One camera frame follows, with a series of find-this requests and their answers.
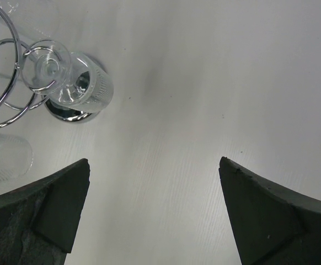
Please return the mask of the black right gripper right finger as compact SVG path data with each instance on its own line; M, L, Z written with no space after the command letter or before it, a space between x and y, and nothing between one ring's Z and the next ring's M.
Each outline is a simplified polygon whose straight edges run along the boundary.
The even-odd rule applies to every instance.
M222 157L221 187L242 264L321 264L321 201Z

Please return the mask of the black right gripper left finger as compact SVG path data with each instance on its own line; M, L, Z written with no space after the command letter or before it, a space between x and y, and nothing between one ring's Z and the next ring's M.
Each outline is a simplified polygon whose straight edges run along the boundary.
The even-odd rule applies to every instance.
M83 158L0 195L0 264L64 264L90 185Z

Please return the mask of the clear ribbed wine glass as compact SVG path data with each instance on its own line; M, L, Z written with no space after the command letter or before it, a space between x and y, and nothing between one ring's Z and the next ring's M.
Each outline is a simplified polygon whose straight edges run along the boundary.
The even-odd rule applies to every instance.
M112 80L101 65L58 41L33 43L23 52L20 66L24 84L58 106L98 113L113 98Z

